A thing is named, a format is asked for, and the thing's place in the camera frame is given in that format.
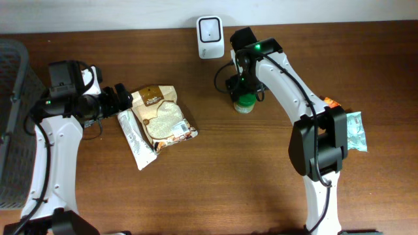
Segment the white tube with brown cap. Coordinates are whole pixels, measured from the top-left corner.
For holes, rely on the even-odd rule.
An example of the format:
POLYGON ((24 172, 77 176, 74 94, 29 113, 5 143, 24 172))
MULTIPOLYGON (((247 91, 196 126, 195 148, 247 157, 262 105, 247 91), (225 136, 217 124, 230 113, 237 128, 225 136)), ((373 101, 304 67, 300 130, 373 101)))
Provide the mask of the white tube with brown cap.
POLYGON ((131 109, 118 114, 118 121, 131 149, 139 170, 143 170, 157 159, 157 155, 143 139, 139 126, 131 109))

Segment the green lid jar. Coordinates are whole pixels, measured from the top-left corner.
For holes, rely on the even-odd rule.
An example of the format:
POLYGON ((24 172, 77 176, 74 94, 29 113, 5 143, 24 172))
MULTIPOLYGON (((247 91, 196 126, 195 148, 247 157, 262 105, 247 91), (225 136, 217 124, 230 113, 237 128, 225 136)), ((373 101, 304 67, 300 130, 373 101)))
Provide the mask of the green lid jar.
POLYGON ((256 101, 257 99, 253 94, 239 96, 238 100, 233 102, 234 109, 238 113, 248 114, 253 110, 256 101))

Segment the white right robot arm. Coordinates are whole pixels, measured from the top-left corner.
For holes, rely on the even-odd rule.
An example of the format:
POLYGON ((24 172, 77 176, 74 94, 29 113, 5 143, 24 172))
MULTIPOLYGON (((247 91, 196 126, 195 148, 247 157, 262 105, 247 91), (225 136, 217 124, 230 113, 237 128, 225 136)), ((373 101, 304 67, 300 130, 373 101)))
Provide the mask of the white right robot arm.
POLYGON ((225 82, 231 99, 252 95, 261 102, 269 90, 292 124, 288 154, 306 190, 304 232, 341 234, 337 184, 348 154, 345 110, 330 107, 307 87, 275 39, 257 40, 246 27, 235 31, 230 43, 237 71, 225 82))

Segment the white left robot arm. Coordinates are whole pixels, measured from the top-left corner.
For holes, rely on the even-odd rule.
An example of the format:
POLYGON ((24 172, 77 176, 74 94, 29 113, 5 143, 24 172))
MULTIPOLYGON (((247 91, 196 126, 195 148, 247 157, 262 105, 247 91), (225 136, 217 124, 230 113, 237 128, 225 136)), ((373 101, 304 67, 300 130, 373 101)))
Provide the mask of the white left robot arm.
POLYGON ((101 70, 82 61, 51 63, 49 88, 19 74, 2 103, 1 208, 20 210, 5 234, 96 234, 78 213, 76 162, 84 129, 132 106, 123 84, 101 87, 101 70))

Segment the teal snack packet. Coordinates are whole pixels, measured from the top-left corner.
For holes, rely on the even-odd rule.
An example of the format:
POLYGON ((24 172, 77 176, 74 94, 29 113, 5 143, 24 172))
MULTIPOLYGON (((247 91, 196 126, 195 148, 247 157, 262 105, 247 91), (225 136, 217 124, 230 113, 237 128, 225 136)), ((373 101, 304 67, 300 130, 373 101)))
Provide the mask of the teal snack packet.
POLYGON ((362 124, 361 112, 346 114, 347 116, 347 148, 368 151, 366 135, 362 124))

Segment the orange tissue packet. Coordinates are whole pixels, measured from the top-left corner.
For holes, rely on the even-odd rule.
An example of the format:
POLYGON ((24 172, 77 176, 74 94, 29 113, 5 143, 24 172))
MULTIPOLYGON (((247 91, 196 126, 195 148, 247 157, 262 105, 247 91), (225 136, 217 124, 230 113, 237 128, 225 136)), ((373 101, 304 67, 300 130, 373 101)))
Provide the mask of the orange tissue packet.
POLYGON ((330 108, 335 108, 337 106, 341 106, 340 103, 338 103, 337 101, 329 98, 329 97, 325 97, 323 100, 325 103, 327 103, 329 105, 330 108))

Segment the beige brown snack bag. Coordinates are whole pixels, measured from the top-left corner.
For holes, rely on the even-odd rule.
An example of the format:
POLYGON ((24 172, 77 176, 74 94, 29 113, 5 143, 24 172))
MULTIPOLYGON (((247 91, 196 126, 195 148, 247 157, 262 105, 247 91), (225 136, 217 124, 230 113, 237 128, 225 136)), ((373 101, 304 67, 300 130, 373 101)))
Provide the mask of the beige brown snack bag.
POLYGON ((199 134, 178 106, 174 86, 148 86, 131 95, 132 111, 156 154, 199 134))

